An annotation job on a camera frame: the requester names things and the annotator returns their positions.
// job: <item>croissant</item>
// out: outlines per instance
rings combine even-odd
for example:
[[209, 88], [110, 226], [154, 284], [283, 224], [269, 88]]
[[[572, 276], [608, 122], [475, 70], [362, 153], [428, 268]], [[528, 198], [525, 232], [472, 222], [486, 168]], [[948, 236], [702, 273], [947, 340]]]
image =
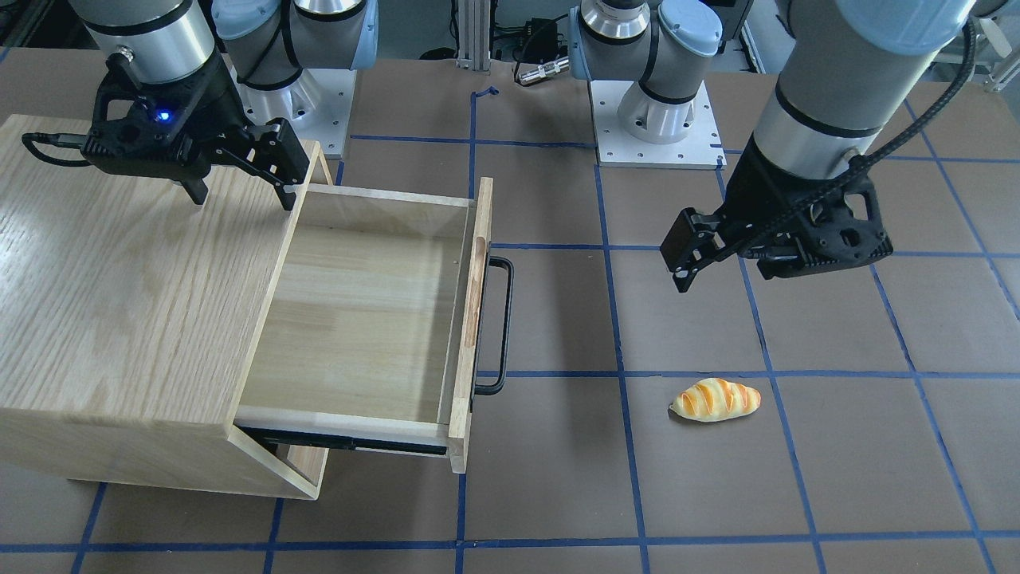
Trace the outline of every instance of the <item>croissant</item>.
[[681, 393], [670, 411], [684, 419], [714, 423], [750, 415], [762, 404], [757, 390], [724, 379], [702, 379]]

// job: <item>gray floor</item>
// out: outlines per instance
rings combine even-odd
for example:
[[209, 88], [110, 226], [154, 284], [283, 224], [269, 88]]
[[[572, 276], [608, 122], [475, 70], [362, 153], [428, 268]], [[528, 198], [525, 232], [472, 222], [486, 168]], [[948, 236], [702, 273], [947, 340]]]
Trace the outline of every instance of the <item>gray floor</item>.
[[[88, 116], [71, 94], [101, 61], [43, 61], [0, 64], [0, 117]], [[0, 464], [0, 572], [1020, 571], [1020, 127], [998, 96], [968, 87], [873, 171], [896, 255], [770, 281], [730, 259], [680, 296], [655, 246], [680, 208], [718, 205], [774, 76], [709, 77], [730, 167], [692, 172], [600, 167], [584, 85], [522, 89], [508, 67], [380, 61], [339, 169], [457, 196], [496, 178], [512, 373], [475, 403], [465, 477], [337, 452], [319, 501], [283, 502]], [[919, 85], [890, 129], [941, 88]], [[501, 304], [484, 303], [487, 376]], [[709, 375], [761, 409], [670, 417]]]

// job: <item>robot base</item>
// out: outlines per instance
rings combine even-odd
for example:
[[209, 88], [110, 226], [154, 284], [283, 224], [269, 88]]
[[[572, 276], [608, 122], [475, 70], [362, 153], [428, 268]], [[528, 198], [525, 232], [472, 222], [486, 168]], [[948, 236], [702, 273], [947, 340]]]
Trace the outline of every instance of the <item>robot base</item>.
[[592, 115], [599, 143], [599, 163], [617, 167], [715, 169], [726, 164], [715, 115], [702, 83], [695, 96], [695, 117], [685, 138], [674, 144], [653, 144], [623, 128], [616, 114], [633, 82], [596, 80], [591, 84]]
[[[327, 159], [342, 159], [358, 72], [352, 69], [307, 69], [306, 72], [311, 73], [322, 89], [322, 101], [312, 113], [289, 117], [288, 120], [299, 139], [318, 140]], [[236, 71], [232, 68], [231, 73], [234, 75]], [[241, 89], [240, 92], [245, 109], [251, 109], [252, 102], [247, 101], [247, 91]], [[256, 120], [252, 113], [248, 115]]]

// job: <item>black handle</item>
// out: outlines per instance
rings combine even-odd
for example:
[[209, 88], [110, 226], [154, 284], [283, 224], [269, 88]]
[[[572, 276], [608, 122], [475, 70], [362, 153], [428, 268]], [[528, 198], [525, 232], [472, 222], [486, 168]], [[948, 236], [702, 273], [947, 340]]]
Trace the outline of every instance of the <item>black handle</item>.
[[510, 306], [513, 302], [513, 262], [506, 257], [490, 255], [489, 266], [502, 267], [507, 271], [507, 303], [506, 307], [503, 308], [503, 347], [500, 348], [500, 375], [497, 377], [496, 382], [491, 385], [474, 383], [474, 394], [486, 397], [503, 390], [503, 384], [507, 380], [507, 350], [510, 347]]

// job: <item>wooden cabinet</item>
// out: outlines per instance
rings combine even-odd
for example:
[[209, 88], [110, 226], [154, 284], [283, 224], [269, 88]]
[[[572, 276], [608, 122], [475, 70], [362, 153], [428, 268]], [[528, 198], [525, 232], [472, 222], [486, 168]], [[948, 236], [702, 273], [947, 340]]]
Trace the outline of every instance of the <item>wooden cabinet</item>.
[[87, 128], [0, 127], [0, 458], [296, 499], [318, 495], [328, 437], [464, 472], [490, 179], [477, 200], [335, 187], [309, 143], [293, 212], [223, 167], [199, 207], [19, 141]]

